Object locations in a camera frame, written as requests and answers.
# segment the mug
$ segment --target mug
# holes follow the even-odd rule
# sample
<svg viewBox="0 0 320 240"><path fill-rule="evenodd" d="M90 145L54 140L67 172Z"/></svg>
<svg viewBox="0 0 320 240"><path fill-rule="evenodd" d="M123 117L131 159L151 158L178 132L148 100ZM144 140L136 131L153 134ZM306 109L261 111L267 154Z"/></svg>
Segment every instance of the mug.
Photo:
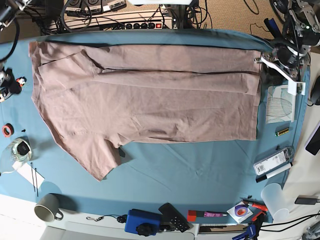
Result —
<svg viewBox="0 0 320 240"><path fill-rule="evenodd" d="M45 195L34 207L34 213L45 222L53 222L56 220L62 220L64 218L63 213L59 210L59 200L53 194Z"/></svg>

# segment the blue device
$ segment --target blue device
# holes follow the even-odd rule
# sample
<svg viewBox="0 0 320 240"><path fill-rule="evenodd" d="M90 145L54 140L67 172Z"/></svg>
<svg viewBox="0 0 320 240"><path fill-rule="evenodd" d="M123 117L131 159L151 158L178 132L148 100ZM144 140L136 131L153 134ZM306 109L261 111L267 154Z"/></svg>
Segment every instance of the blue device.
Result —
<svg viewBox="0 0 320 240"><path fill-rule="evenodd" d="M137 227L148 225L151 228L150 235L156 235L161 224L160 214L132 209L128 212L124 231L127 233L138 234Z"/></svg>

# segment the blue tablecloth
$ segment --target blue tablecloth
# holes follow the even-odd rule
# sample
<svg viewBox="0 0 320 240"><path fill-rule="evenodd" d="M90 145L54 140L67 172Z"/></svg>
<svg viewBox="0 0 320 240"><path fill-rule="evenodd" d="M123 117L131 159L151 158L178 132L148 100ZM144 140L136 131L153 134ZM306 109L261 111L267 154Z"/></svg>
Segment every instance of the blue tablecloth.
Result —
<svg viewBox="0 0 320 240"><path fill-rule="evenodd" d="M256 183L253 164L280 147L297 147L304 120L307 96L297 96L293 123L266 125L267 86L262 86L258 109L256 141L215 141L181 144L131 142L122 147L124 164L97 182L68 153L60 149L38 114L32 100L32 64L28 57L30 41L61 41L95 46L121 44L196 45L248 50L269 50L261 39L230 30L117 30L56 36L19 41L6 63L16 78L25 76L27 84L20 95L0 104L0 124L11 123L14 135L0 136L0 152L15 138L28 137L33 150L33 165L45 177L39 189L18 173L0 177L0 194L37 202L47 193L55 193L64 209L98 214L126 214L135 208L158 213L158 208L172 203L183 215L188 210L225 212L239 203L240 197L252 195L260 200L263 187L269 183L284 184L287 172ZM1 55L11 44L1 44ZM305 73L307 85L310 72ZM275 137L285 127L290 132ZM234 223L231 217L197 218L198 223Z"/></svg>

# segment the plastic cup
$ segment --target plastic cup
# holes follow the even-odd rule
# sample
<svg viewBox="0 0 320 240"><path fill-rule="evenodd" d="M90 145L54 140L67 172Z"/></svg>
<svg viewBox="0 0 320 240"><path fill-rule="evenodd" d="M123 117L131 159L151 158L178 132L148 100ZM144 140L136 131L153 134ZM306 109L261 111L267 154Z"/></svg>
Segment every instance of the plastic cup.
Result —
<svg viewBox="0 0 320 240"><path fill-rule="evenodd" d="M268 208L273 220L282 222L289 216L284 193L278 183L271 183L264 187L261 192L261 198Z"/></svg>

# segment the remote control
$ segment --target remote control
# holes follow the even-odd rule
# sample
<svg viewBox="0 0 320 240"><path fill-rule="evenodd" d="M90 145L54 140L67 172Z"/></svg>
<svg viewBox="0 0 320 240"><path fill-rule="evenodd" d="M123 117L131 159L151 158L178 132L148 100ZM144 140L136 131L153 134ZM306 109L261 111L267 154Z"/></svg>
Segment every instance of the remote control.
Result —
<svg viewBox="0 0 320 240"><path fill-rule="evenodd" d="M159 211L163 214L165 220L170 221L174 225L176 230L183 233L190 228L188 221L170 203L162 205Z"/></svg>

